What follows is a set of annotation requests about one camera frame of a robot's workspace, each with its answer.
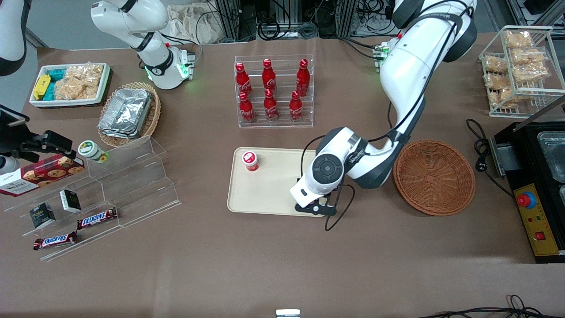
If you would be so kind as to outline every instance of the small black box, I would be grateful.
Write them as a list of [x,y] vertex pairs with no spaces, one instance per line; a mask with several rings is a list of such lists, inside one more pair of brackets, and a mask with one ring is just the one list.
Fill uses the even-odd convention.
[[32,217],[33,226],[36,229],[43,229],[45,226],[55,222],[51,206],[47,203],[42,203],[38,207],[33,208],[33,210],[29,211],[29,215]]
[[59,193],[61,195],[61,202],[63,203],[63,210],[72,213],[80,212],[79,196],[71,190],[63,190]]

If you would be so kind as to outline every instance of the red button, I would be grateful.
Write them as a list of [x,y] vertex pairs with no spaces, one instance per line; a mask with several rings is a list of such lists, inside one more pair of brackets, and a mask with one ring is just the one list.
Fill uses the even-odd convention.
[[532,203],[532,200],[530,199],[530,197],[527,194],[521,194],[518,196],[518,204],[521,207],[527,207],[530,205],[530,203]]
[[545,239],[545,234],[544,232],[536,232],[536,239],[537,240],[544,240]]

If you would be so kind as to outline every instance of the red emergency stop button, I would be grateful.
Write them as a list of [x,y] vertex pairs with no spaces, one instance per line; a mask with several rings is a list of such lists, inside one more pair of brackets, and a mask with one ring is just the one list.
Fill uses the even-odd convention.
[[516,198],[518,205],[527,209],[533,209],[536,206],[536,197],[531,192],[524,192]]
[[535,233],[536,239],[537,240],[544,240],[545,239],[545,234],[544,232],[536,232]]

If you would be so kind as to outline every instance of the cookie box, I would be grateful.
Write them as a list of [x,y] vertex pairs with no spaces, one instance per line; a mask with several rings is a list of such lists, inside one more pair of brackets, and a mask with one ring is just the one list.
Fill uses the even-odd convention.
[[82,160],[56,154],[0,176],[0,194],[20,196],[82,171]]
[[[98,91],[96,93],[95,98],[89,98],[86,100],[43,101],[43,100],[37,100],[35,96],[33,96],[33,90],[32,90],[32,93],[29,96],[29,103],[41,109],[99,106],[96,104],[99,104],[105,95],[105,91],[107,88],[106,84],[108,83],[108,78],[110,77],[110,66],[106,63],[96,62],[96,64],[102,64],[104,66],[104,69],[102,70],[102,77],[100,78],[100,82],[98,83]],[[37,74],[37,79],[34,82],[33,86],[35,87],[40,77],[42,75],[48,74],[50,70],[66,69],[69,66],[78,66],[78,65],[84,65],[84,64],[62,64],[62,65],[42,66],[39,70],[39,74]]]

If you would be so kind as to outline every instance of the yellow panel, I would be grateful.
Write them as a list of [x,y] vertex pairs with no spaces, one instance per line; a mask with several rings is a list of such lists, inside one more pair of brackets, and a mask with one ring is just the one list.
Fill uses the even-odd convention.
[[[530,245],[532,245],[534,255],[558,255],[559,250],[557,249],[557,243],[555,242],[551,228],[549,228],[544,209],[540,204],[540,197],[537,195],[537,191],[533,183],[515,190],[514,196],[518,197],[524,192],[531,192],[536,198],[536,206],[531,209],[518,206],[518,210],[520,210],[522,222],[524,223],[524,227],[526,229],[526,233],[528,234]],[[536,233],[539,232],[543,232],[545,239],[536,239]]]

